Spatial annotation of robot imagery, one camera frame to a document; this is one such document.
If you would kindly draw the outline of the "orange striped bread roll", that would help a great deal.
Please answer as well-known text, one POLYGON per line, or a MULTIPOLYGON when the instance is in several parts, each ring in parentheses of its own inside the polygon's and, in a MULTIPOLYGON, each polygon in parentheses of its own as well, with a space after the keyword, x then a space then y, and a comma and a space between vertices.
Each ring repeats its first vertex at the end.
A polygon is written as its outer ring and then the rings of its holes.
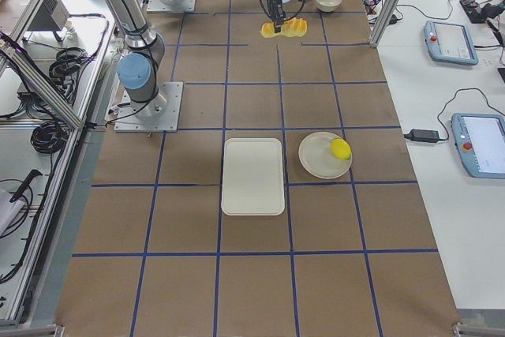
POLYGON ((307 21, 303 18, 295 17, 289 21, 286 21, 281 26, 279 32, 275 30, 275 25, 273 22, 264 23, 261 27, 260 34, 264 38, 273 38, 277 36, 302 37, 306 34, 307 30, 307 21))

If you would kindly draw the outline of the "cream round plate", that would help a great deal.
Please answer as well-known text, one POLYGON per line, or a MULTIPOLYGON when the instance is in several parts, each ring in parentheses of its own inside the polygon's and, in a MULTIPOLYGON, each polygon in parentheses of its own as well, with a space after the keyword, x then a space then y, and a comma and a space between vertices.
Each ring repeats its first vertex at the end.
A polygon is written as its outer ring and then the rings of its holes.
POLYGON ((331 153, 330 143, 337 134, 319 131, 306 136, 299 145, 298 156, 302 166, 313 176, 322 179, 335 179, 346 174, 352 163, 337 159, 331 153))

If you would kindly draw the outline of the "cream bowl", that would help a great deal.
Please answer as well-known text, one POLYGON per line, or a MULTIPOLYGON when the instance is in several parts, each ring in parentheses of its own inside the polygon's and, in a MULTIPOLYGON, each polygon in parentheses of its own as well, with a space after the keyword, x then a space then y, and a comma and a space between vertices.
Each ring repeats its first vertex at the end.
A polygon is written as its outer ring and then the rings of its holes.
POLYGON ((337 10, 342 4, 342 0, 315 0, 316 8, 324 13, 331 13, 337 10))

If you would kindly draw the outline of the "yellow lemon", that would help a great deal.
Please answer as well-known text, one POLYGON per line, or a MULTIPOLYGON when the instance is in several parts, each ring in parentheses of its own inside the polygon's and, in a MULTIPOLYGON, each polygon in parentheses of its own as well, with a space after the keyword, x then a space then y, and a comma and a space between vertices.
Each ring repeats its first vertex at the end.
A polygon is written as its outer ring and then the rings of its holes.
POLYGON ((330 143, 331 153, 337 159, 349 160, 352 156, 350 145, 342 138, 335 138, 330 143))

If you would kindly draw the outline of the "white rectangular tray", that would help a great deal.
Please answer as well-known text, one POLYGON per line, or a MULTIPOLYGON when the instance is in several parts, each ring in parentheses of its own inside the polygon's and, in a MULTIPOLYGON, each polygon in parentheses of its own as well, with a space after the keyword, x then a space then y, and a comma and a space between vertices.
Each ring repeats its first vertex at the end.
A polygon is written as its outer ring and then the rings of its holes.
POLYGON ((221 209, 229 216, 277 216, 285 209, 282 145, 276 138, 230 138, 223 156, 221 209))

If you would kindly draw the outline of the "far blue teach pendant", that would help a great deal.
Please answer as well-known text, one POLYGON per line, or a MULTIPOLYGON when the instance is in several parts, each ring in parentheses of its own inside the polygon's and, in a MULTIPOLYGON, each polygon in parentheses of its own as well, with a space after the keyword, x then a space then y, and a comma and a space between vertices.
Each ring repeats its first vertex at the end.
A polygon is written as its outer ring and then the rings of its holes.
POLYGON ((476 66, 479 63, 467 25, 427 21, 424 35, 433 61, 464 66, 476 66))

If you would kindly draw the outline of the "blue teach pendant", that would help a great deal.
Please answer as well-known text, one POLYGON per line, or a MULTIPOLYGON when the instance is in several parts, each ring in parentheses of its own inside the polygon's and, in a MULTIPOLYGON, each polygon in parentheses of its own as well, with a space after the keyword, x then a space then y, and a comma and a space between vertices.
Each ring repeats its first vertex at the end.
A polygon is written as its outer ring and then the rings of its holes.
POLYGON ((424 35, 433 61, 464 66, 476 66, 479 63, 467 25, 427 21, 424 35))
POLYGON ((498 114, 455 113, 454 145, 474 178, 504 179, 504 118, 498 114))

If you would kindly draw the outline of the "black power adapter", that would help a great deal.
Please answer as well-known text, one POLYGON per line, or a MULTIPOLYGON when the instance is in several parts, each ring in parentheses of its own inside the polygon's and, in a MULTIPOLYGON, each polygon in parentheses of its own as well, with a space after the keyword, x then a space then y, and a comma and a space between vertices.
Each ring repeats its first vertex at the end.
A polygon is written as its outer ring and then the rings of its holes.
POLYGON ((413 142, 437 143, 440 141, 439 133, 431 129, 411 129, 403 136, 413 142))

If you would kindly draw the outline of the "grey control box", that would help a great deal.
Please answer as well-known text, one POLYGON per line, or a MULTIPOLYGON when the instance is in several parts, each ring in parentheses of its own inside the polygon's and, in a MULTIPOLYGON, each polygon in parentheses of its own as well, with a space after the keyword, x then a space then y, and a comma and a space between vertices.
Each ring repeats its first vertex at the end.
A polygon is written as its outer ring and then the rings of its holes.
POLYGON ((52 32, 57 42, 63 38, 58 34, 69 19, 69 11, 62 0, 43 0, 36 15, 28 26, 29 32, 52 32))

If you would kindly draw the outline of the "near blue teach pendant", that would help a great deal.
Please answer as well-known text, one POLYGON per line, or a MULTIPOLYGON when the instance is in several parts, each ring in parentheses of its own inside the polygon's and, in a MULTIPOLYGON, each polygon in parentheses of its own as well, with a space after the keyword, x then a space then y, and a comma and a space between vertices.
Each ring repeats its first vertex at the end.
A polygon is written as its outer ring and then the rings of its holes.
POLYGON ((454 145, 474 178, 504 179, 504 118, 498 114, 455 113, 454 145))

